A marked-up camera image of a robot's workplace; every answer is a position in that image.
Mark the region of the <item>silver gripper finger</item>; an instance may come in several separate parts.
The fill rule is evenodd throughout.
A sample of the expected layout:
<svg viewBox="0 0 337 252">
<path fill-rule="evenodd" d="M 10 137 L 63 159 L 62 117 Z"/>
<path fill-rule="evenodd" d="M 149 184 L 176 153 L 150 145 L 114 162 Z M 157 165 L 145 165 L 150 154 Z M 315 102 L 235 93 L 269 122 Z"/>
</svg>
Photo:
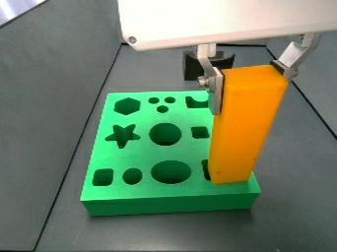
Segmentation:
<svg viewBox="0 0 337 252">
<path fill-rule="evenodd" d="M 216 57 L 216 44 L 200 44 L 197 47 L 197 58 L 205 70 L 198 77 L 201 87 L 209 89 L 209 107 L 213 115 L 221 113 L 224 75 L 213 66 L 210 58 Z"/>
<path fill-rule="evenodd" d="M 283 55 L 271 64 L 291 81 L 299 74 L 299 66 L 316 49 L 323 37 L 321 32 L 305 33 L 299 41 L 292 41 Z"/>
</svg>

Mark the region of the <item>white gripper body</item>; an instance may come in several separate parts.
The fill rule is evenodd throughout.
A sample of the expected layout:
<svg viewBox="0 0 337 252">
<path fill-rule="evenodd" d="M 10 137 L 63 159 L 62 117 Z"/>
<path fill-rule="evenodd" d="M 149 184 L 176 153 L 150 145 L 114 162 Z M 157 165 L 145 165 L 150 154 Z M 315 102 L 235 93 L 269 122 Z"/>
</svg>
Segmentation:
<svg viewBox="0 0 337 252">
<path fill-rule="evenodd" d="M 137 50 L 337 30 L 337 0 L 118 0 Z"/>
</svg>

